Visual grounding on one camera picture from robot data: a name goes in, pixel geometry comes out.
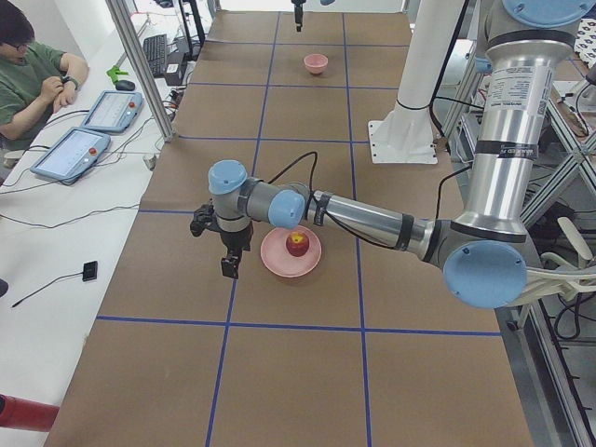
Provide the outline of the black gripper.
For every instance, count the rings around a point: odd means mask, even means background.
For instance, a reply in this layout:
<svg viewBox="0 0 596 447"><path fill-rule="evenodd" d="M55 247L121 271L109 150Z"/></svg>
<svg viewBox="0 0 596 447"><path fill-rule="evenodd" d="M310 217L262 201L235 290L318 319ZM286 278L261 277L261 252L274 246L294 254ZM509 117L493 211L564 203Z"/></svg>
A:
<svg viewBox="0 0 596 447"><path fill-rule="evenodd" d="M238 279L240 251L251 250L252 235L252 222L237 232L220 231L221 241L227 248L226 255L221 259L221 270L224 277Z"/></svg>
<svg viewBox="0 0 596 447"><path fill-rule="evenodd" d="M294 22L297 32L301 32L303 28L303 5L305 0L291 0L294 7Z"/></svg>

